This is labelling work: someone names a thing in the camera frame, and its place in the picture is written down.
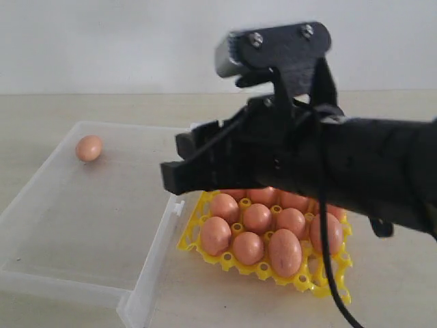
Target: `egg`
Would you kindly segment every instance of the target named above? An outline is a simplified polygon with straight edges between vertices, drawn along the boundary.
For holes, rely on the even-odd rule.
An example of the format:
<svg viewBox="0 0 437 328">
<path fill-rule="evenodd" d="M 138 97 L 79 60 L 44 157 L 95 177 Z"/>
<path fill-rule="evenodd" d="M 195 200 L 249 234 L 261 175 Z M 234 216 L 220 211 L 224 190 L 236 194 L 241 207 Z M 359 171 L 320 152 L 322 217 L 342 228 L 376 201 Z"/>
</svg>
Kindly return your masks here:
<svg viewBox="0 0 437 328">
<path fill-rule="evenodd" d="M 339 220 L 332 214 L 326 214 L 328 225 L 329 254 L 335 255 L 341 249 L 343 243 L 343 228 Z M 322 236 L 320 235 L 320 215 L 316 215 L 309 227 L 309 239 L 318 253 L 322 253 Z"/>
<path fill-rule="evenodd" d="M 102 153 L 103 143 L 97 135 L 87 135 L 76 145 L 76 156 L 84 162 L 95 161 Z"/>
<path fill-rule="evenodd" d="M 346 211 L 343 208 L 334 206 L 334 205 L 330 205 L 327 204 L 326 205 L 326 212 L 334 215 L 339 221 L 341 221 L 346 213 Z M 314 215 L 317 215 L 320 213 L 320 204 L 317 203 L 315 205 L 314 211 L 313 211 Z"/>
<path fill-rule="evenodd" d="M 288 229 L 293 232 L 299 240 L 305 237 L 306 224 L 307 221 L 302 212 L 295 208 L 282 210 L 276 218 L 276 229 Z"/>
<path fill-rule="evenodd" d="M 295 208 L 302 213 L 306 213 L 309 205 L 307 197 L 296 195 L 295 193 L 288 193 L 281 191 L 279 194 L 279 201 L 282 208 Z"/>
<path fill-rule="evenodd" d="M 213 217 L 221 217 L 229 225 L 237 222 L 240 216 L 237 202 L 226 193 L 219 193 L 212 198 L 210 210 Z"/>
<path fill-rule="evenodd" d="M 247 196 L 252 201 L 252 204 L 264 204 L 270 208 L 277 200 L 277 190 L 273 187 L 249 189 Z"/>
<path fill-rule="evenodd" d="M 232 196 L 237 202 L 246 197 L 246 191 L 244 189 L 222 189 L 221 193 L 227 193 Z"/>
<path fill-rule="evenodd" d="M 240 263 L 253 265 L 263 258 L 264 243 L 257 234 L 246 231 L 234 239 L 232 250 Z"/>
<path fill-rule="evenodd" d="M 299 271 L 302 264 L 302 247 L 293 232 L 279 229 L 270 237 L 268 256 L 275 273 L 289 278 Z"/>
<path fill-rule="evenodd" d="M 226 251 L 231 243 L 231 237 L 231 228 L 221 217 L 210 217 L 200 228 L 202 249 L 212 256 Z"/>
<path fill-rule="evenodd" d="M 272 213 L 266 205 L 252 204 L 244 211 L 243 225 L 247 231 L 263 234 L 272 225 Z"/>
</svg>

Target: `egg tray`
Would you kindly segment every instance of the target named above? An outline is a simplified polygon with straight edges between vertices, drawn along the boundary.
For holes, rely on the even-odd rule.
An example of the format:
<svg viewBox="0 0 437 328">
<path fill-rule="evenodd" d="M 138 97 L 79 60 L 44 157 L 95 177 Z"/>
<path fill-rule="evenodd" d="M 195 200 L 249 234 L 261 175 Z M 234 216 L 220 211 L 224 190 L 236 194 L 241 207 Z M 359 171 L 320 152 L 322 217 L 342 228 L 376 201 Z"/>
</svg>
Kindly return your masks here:
<svg viewBox="0 0 437 328">
<path fill-rule="evenodd" d="M 299 271 L 289 278 L 284 278 L 278 276 L 270 266 L 270 259 L 268 257 L 267 251 L 265 251 L 264 257 L 254 265 L 244 265 L 240 263 L 234 256 L 232 247 L 229 247 L 227 251 L 219 256 L 211 256 L 207 254 L 201 247 L 199 231 L 203 223 L 211 217 L 209 210 L 209 204 L 212 198 L 219 193 L 219 191 L 213 192 L 203 192 L 199 198 L 199 201 L 188 220 L 188 223 L 182 233 L 182 236 L 178 243 L 178 249 L 184 251 L 190 251 L 196 249 L 202 256 L 203 260 L 210 264 L 220 263 L 222 270 L 228 271 L 232 267 L 236 267 L 241 275 L 250 275 L 255 273 L 259 279 L 266 280 L 271 277 L 278 285 L 288 285 L 293 284 L 295 288 L 301 292 L 310 290 L 313 295 L 317 297 L 325 297 L 330 295 L 330 289 L 328 286 L 328 280 L 324 276 L 324 264 L 322 255 L 317 253 L 308 238 L 300 242 L 302 247 L 302 264 Z M 244 198 L 240 200 L 240 220 L 238 223 L 234 223 L 231 226 L 232 239 L 237 235 L 244 232 L 244 226 L 242 224 L 242 214 L 246 208 L 251 205 L 249 198 Z M 305 214 L 305 219 L 308 222 L 314 218 L 311 213 L 312 208 L 315 206 L 314 201 L 310 201 L 307 213 Z M 273 217 L 277 215 L 282 209 L 278 205 L 274 205 L 271 209 Z M 343 243 L 341 245 L 340 251 L 331 256 L 331 262 L 333 264 L 333 270 L 335 268 L 335 263 L 337 264 L 337 270 L 334 272 L 335 282 L 337 283 L 337 288 L 343 299 L 343 302 L 349 304 L 351 302 L 351 296 L 349 290 L 346 288 L 344 282 L 344 275 L 347 268 L 352 266 L 352 259 L 349 253 L 346 251 L 346 242 L 349 236 L 352 235 L 352 228 L 348 223 L 346 214 L 340 219 L 343 227 Z M 265 245 L 265 250 L 267 250 L 267 244 L 274 232 L 268 231 L 263 236 L 263 242 Z"/>
</svg>

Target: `robotic arm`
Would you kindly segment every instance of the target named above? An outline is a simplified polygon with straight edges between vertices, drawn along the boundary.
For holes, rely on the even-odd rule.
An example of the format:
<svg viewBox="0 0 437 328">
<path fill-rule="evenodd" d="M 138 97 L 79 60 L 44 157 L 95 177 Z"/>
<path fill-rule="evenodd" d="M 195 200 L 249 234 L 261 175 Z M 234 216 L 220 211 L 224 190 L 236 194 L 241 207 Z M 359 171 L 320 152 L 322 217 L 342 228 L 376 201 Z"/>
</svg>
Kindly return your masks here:
<svg viewBox="0 0 437 328">
<path fill-rule="evenodd" d="M 183 161 L 161 165 L 166 190 L 271 186 L 319 199 L 321 212 L 328 202 L 368 216 L 379 237 L 397 224 L 437 238 L 437 121 L 345 117 L 329 48 L 329 32 L 317 22 L 231 32 L 216 49 L 217 74 L 238 76 L 238 87 L 271 82 L 274 94 L 177 135 Z M 309 103 L 296 99 L 303 94 Z"/>
</svg>

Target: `white wall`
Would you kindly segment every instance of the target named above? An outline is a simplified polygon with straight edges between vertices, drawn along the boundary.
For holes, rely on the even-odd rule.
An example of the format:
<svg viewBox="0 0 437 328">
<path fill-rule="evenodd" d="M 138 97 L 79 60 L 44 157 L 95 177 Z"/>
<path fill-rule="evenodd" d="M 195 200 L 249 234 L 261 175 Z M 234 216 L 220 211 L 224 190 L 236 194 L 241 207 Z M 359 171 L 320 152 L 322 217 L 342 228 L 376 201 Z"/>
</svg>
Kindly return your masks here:
<svg viewBox="0 0 437 328">
<path fill-rule="evenodd" d="M 230 29 L 318 20 L 341 90 L 437 88 L 436 0 L 0 0 L 0 94 L 238 91 Z"/>
</svg>

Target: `screw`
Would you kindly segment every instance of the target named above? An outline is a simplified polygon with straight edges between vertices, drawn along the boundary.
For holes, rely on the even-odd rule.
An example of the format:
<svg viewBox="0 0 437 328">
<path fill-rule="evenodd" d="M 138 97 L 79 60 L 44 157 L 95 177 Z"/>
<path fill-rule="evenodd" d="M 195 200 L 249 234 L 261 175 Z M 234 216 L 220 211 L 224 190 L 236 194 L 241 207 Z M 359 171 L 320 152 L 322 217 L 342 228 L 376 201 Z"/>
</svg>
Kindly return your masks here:
<svg viewBox="0 0 437 328">
<path fill-rule="evenodd" d="M 305 39 L 309 39 L 311 36 L 314 35 L 314 29 L 310 24 L 303 25 L 300 28 L 300 32 Z"/>
<path fill-rule="evenodd" d="M 273 106 L 273 102 L 272 102 L 272 100 L 270 98 L 265 98 L 264 99 L 264 105 L 266 107 L 271 107 L 271 106 Z"/>
<path fill-rule="evenodd" d="M 261 48 L 263 39 L 262 35 L 254 32 L 249 34 L 249 42 L 252 44 L 253 48 L 259 49 Z"/>
</svg>

